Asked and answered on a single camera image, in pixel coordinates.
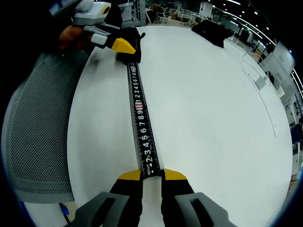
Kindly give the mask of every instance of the office chair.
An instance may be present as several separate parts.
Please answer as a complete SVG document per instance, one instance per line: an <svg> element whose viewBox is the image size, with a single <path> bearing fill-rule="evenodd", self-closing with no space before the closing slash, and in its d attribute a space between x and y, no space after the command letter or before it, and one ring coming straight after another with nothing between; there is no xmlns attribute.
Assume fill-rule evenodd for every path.
<svg viewBox="0 0 303 227"><path fill-rule="evenodd" d="M64 59L40 55L9 102L1 156L20 201L74 201L67 167L67 130L73 95L87 59L85 52Z"/></svg>

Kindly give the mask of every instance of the white table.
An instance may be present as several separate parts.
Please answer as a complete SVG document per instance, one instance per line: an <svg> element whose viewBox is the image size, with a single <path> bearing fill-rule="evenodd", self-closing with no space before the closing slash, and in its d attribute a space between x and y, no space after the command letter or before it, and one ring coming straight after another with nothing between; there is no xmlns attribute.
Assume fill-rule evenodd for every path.
<svg viewBox="0 0 303 227"><path fill-rule="evenodd" d="M223 49L181 27L138 30L146 32L139 68L161 167L187 176L237 226L268 226L292 171L290 130L274 88L255 88L230 43ZM67 149L78 207L138 168L126 66L115 56L95 48L73 98ZM164 225L160 203L160 178L145 180L140 226Z"/></svg>

